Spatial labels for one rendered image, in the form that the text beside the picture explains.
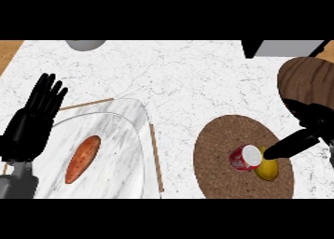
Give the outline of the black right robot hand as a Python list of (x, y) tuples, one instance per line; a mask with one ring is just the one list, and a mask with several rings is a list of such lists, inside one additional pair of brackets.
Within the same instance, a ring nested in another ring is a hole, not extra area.
[(303, 128), (288, 135), (263, 153), (267, 160), (291, 158), (321, 143), (334, 139), (334, 109), (325, 105), (310, 105), (297, 100), (282, 100), (290, 112), (300, 120)]

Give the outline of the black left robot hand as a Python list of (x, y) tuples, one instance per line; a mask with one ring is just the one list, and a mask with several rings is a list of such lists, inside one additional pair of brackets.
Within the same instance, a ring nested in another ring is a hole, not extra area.
[(67, 92), (62, 81), (55, 80), (55, 74), (43, 74), (31, 89), (26, 106), (17, 110), (0, 135), (3, 162), (31, 162), (42, 154)]

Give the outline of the brown wooden bowl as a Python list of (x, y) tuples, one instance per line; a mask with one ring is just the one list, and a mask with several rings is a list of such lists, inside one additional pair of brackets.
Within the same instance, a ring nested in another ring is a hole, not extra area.
[(278, 88), (282, 99), (334, 109), (334, 63), (313, 57), (288, 60), (279, 69)]

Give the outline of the red can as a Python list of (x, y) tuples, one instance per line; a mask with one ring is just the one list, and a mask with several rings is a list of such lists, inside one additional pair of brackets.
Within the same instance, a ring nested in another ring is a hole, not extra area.
[(239, 146), (231, 153), (229, 162), (238, 171), (251, 171), (262, 164), (262, 151), (253, 145)]

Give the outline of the round brown woven placemat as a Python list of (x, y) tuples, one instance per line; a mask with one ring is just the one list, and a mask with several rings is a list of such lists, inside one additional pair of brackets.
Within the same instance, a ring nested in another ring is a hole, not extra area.
[(238, 171), (229, 162), (236, 147), (251, 144), (269, 148), (279, 139), (264, 125), (241, 115), (225, 115), (204, 126), (195, 143), (194, 166), (198, 186), (207, 198), (291, 198), (294, 172), (288, 159), (279, 159), (279, 176), (273, 181), (254, 172)]

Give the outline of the orange sweet potato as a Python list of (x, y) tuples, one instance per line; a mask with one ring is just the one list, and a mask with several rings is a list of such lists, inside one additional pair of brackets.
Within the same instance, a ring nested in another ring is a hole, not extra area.
[(95, 155), (99, 150), (101, 138), (98, 135), (90, 136), (77, 147), (71, 162), (67, 168), (65, 183), (73, 184), (89, 168)]

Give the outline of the yellow lemon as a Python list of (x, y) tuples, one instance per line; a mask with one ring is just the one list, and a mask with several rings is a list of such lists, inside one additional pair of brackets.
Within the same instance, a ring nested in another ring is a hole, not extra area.
[(279, 175), (278, 160), (262, 159), (262, 164), (256, 169), (256, 174), (260, 179), (266, 181), (273, 181)]

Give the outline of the white marble plate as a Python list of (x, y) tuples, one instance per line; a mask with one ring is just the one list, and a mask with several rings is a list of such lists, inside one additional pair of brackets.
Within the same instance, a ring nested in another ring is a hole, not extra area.
[[(68, 184), (65, 173), (83, 141), (96, 136), (101, 144), (93, 163)], [(39, 177), (37, 199), (139, 199), (144, 192), (144, 153), (136, 128), (115, 113), (71, 117), (52, 127), (49, 142), (31, 164)]]

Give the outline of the grey and black appliance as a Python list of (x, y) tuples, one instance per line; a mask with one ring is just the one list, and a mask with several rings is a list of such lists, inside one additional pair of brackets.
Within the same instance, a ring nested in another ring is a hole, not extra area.
[(316, 57), (328, 40), (242, 40), (247, 59), (254, 57)]

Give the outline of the white marble cutting board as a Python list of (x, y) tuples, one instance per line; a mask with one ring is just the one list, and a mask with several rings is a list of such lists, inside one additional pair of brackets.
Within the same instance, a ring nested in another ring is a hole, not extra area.
[(154, 143), (151, 136), (151, 123), (144, 104), (136, 99), (117, 99), (105, 101), (99, 104), (85, 105), (58, 112), (54, 125), (62, 120), (77, 117), (90, 113), (115, 113), (132, 122), (136, 133), (139, 136), (142, 153), (144, 153), (144, 168), (145, 168), (145, 181), (144, 181), (144, 198), (160, 197), (158, 180), (157, 180), (157, 166), (154, 155)]

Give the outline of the grey round object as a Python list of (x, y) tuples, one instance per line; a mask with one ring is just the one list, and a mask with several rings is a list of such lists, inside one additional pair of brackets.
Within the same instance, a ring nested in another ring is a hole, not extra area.
[(98, 49), (105, 43), (104, 40), (68, 40), (70, 47), (77, 51), (89, 51)]

